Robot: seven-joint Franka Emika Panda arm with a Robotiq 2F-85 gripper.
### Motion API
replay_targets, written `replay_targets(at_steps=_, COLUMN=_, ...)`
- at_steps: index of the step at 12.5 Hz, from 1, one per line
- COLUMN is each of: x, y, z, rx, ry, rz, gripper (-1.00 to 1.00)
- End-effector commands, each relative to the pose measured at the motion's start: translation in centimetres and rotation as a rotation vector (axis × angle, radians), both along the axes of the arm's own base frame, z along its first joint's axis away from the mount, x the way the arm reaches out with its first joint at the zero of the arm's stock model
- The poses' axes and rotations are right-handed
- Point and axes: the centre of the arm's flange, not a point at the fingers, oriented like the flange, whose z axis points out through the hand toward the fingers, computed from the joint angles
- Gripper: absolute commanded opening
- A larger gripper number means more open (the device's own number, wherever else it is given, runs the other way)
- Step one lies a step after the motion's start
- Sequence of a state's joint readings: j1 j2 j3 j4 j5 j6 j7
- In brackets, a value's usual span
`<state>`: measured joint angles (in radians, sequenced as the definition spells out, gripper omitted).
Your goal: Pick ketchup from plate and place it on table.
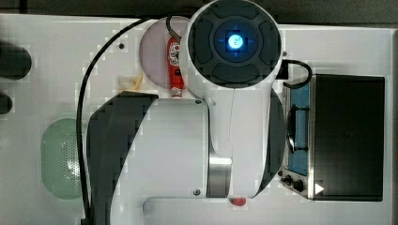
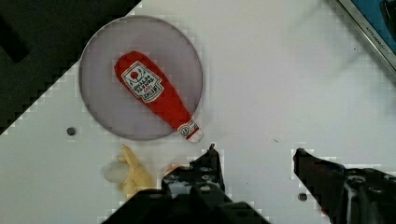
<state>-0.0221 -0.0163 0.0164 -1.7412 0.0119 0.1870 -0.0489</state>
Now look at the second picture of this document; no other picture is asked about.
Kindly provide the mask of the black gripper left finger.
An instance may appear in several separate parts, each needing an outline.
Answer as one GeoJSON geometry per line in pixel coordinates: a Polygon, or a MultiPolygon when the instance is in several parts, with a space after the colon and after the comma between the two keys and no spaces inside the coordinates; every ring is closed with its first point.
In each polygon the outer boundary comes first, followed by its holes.
{"type": "Polygon", "coordinates": [[[211,144],[209,149],[198,159],[188,165],[181,165],[168,172],[162,180],[162,189],[169,191],[173,197],[189,194],[195,185],[214,185],[225,190],[220,156],[211,144]]]}

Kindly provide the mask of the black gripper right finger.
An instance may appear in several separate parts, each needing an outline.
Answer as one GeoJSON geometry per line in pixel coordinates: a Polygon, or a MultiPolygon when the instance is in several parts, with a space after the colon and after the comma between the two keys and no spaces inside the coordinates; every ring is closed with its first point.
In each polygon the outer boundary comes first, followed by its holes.
{"type": "Polygon", "coordinates": [[[304,148],[296,150],[293,162],[293,172],[314,197],[321,211],[329,218],[346,218],[346,168],[339,163],[317,158],[304,148]]]}

